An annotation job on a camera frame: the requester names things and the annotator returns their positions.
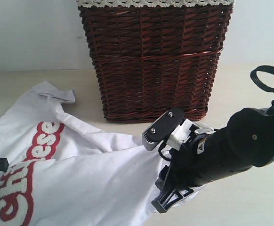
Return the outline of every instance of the white lace trim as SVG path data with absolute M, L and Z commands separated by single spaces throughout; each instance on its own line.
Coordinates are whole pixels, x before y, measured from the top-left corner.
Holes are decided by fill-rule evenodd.
M 117 6 L 123 6 L 123 7 L 181 7 L 181 6 L 187 6 L 187 7 L 194 7 L 195 5 L 200 6 L 206 6 L 208 4 L 210 5 L 230 5 L 234 4 L 235 0 L 76 0 L 78 6 L 84 6 L 84 7 L 117 7 Z

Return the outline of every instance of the cloth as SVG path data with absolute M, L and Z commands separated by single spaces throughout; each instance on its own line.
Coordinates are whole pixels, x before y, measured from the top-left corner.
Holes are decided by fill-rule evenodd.
M 231 5 L 235 3 L 235 0 L 76 0 L 78 6 L 83 7 L 194 7 L 196 5 L 199 6 L 218 6 L 222 5 Z
M 74 101 L 43 82 L 0 118 L 0 226 L 139 226 L 154 213 L 157 151 L 65 113 Z

